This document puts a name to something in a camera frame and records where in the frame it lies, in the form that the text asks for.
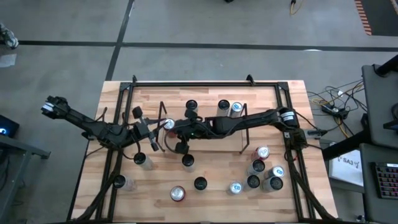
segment wooden table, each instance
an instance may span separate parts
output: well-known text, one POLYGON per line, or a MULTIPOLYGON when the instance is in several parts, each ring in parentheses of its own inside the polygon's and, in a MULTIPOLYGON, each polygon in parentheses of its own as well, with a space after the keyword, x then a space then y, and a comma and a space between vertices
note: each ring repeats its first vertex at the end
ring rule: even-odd
MULTIPOLYGON (((293 107, 313 122, 304 82, 288 81, 293 107)), ((112 122, 120 82, 105 82, 99 100, 96 116, 108 107, 105 120, 112 122)), ((276 108, 275 91, 268 87, 143 87, 134 88, 132 106, 140 106, 144 115, 157 118, 159 101, 163 101, 170 116, 185 107, 187 100, 195 99, 200 105, 200 116, 214 116, 215 105, 221 99, 248 104, 248 113, 259 113, 276 108)), ((130 116, 129 123, 134 122, 130 116)), ((310 125, 300 119, 303 129, 310 125)), ((153 152, 149 142, 141 143, 142 151, 155 164, 155 169, 144 171, 133 161, 123 158, 121 174, 134 179, 138 185, 132 192, 118 192, 115 206, 115 222, 296 222, 292 187, 287 162, 284 160, 282 134, 272 126, 249 130, 250 145, 239 155, 238 147, 209 146, 213 140, 200 140, 201 144, 191 146, 190 153, 195 157, 196 169, 185 172, 181 165, 182 155, 170 151, 153 152), (243 180, 244 171, 249 165, 249 155, 259 145, 267 144, 271 150, 265 161, 266 169, 280 165, 285 170, 284 187, 273 193, 262 193, 259 189, 241 195, 229 196, 226 189, 232 180, 243 180), (204 194, 194 191, 193 180, 204 176, 208 188, 204 194), (184 201, 176 203, 170 199, 170 189, 181 185, 187 191, 184 201)), ((91 142, 87 153, 99 148, 91 142)), ((125 149, 129 156, 136 152, 136 146, 125 149)), ((319 149, 308 147, 303 150, 308 180, 311 190, 330 214, 337 217, 333 195, 326 174, 322 153, 319 149)), ((85 160, 72 218, 81 215, 98 193, 103 175, 106 150, 92 154, 85 160)), ((104 213, 108 211, 108 197, 105 199, 104 213)), ((305 197, 300 189, 304 214, 308 217, 305 197)))

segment can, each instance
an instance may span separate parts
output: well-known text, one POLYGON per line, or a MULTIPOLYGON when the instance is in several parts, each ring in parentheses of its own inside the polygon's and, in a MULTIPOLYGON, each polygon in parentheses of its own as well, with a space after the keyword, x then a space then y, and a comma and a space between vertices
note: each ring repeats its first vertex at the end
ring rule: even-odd
POLYGON ((239 102, 235 102, 231 106, 231 111, 229 112, 229 116, 232 118, 238 118, 241 116, 243 110, 243 106, 239 102))
POLYGON ((232 181, 226 192, 227 194, 230 195, 237 195, 240 194, 242 190, 243 190, 242 183, 240 183, 239 181, 232 181))
POLYGON ((269 148, 268 146, 259 146, 252 154, 251 160, 255 161, 256 159, 260 159, 262 161, 266 160, 269 157, 269 148))
POLYGON ((229 113, 229 102, 228 100, 220 100, 217 106, 216 116, 228 116, 229 113))
POLYGON ((187 110, 192 110, 195 113, 198 113, 198 103, 195 100, 188 100, 185 103, 185 107, 187 110))
MULTIPOLYGON (((166 130, 166 131, 169 131, 169 130, 171 130, 172 128, 174 128, 174 125, 175 125, 175 121, 173 120, 173 119, 166 119, 165 120, 165 126, 163 126, 163 128, 166 130)), ((169 133, 167 134, 167 137, 169 137, 169 138, 175 138, 175 137, 177 137, 177 134, 175 134, 174 132, 172 132, 172 131, 169 131, 169 133)))
POLYGON ((133 159, 134 162, 141 166, 144 170, 152 170, 154 168, 154 163, 142 152, 135 154, 133 159))
POLYGON ((207 187, 207 180, 204 177, 198 177, 193 182, 193 185, 198 192, 203 192, 207 187))
POLYGON ((187 172, 193 172, 195 170, 194 168, 194 162, 195 159, 193 158, 193 155, 191 154, 186 154, 182 157, 182 166, 184 167, 185 171, 187 172))
POLYGON ((264 178, 283 177, 285 175, 284 169, 281 166, 274 166, 269 171, 264 173, 264 178))
POLYGON ((185 198, 185 190, 181 186, 175 186, 170 191, 170 197, 174 202, 181 202, 185 198))
POLYGON ((119 190, 134 190, 136 183, 125 175, 117 175, 113 181, 113 187, 119 190))
POLYGON ((260 160, 256 159, 255 161, 251 162, 248 169, 246 170, 247 175, 258 175, 266 168, 265 163, 260 160))
POLYGON ((262 181, 260 189, 264 192, 273 192, 282 189, 284 182, 279 177, 271 177, 262 181))
POLYGON ((260 178, 256 175, 250 175, 243 182, 243 190, 249 191, 260 186, 260 178))

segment white can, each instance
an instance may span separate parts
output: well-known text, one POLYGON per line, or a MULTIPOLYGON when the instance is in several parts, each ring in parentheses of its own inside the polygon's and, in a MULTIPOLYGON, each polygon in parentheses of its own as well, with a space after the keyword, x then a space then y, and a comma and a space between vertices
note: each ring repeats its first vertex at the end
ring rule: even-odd
POLYGON ((283 186, 284 182, 281 178, 271 177, 270 179, 266 179, 261 183, 260 189, 264 192, 274 192, 282 189, 283 186))
POLYGON ((184 167, 185 171, 193 172, 195 170, 195 159, 193 155, 186 154, 182 157, 182 166, 184 167))
POLYGON ((284 169, 281 166, 274 166, 272 169, 264 173, 264 179, 271 177, 283 177, 285 175, 284 169))
POLYGON ((262 161, 266 160, 269 157, 269 148, 268 146, 259 146, 252 154, 251 160, 255 161, 256 159, 260 159, 262 161))
POLYGON ((113 187, 119 190, 134 190, 137 188, 136 183, 125 175, 117 175, 113 181, 113 187))
POLYGON ((137 154, 134 155, 134 162, 141 166, 144 170, 152 170, 154 169, 154 163, 151 161, 151 159, 146 156, 142 152, 138 152, 137 154))
POLYGON ((228 189, 226 190, 227 194, 229 195, 238 195, 242 193, 243 185, 239 181, 232 181, 229 185, 228 189))
POLYGON ((266 168, 265 163, 260 160, 256 159, 255 161, 251 162, 248 169, 246 170, 247 175, 258 175, 266 168))

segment electronic device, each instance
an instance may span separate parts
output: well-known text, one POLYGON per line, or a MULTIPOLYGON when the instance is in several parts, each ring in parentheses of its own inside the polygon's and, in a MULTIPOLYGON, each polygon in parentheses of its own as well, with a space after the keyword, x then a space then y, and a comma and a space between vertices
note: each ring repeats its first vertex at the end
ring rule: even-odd
POLYGON ((398 164, 372 163, 380 198, 398 199, 398 164))
POLYGON ((18 123, 0 115, 0 134, 13 138, 18 128, 18 123))

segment gray floor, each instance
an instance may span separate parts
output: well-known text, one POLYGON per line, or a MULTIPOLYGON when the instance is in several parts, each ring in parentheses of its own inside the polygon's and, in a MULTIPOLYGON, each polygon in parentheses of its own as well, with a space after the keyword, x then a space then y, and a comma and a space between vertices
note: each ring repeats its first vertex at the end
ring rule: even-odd
MULTIPOLYGON (((273 0, 137 0, 125 42, 398 47, 395 37, 364 33, 354 1, 307 0, 289 17, 289 2, 273 0)), ((128 0, 0 0, 0 20, 21 40, 115 42, 128 0)), ((28 223, 61 222, 67 217, 86 141, 64 121, 40 114, 48 95, 68 99, 75 109, 94 115, 113 47, 21 45, 16 65, 0 68, 0 114, 21 124, 18 139, 52 151, 48 161, 34 159, 27 187, 12 218, 28 223)), ((383 63, 390 52, 304 52, 289 50, 122 48, 113 80, 305 80, 307 90, 322 91, 361 78, 361 66, 383 63)), ((356 95, 364 102, 363 92, 356 95)), ((361 110, 347 124, 361 130, 361 110)), ((321 128, 334 121, 316 116, 321 128)), ((344 137, 332 131, 325 139, 344 137)), ((340 218, 363 213, 361 195, 333 189, 340 218)))

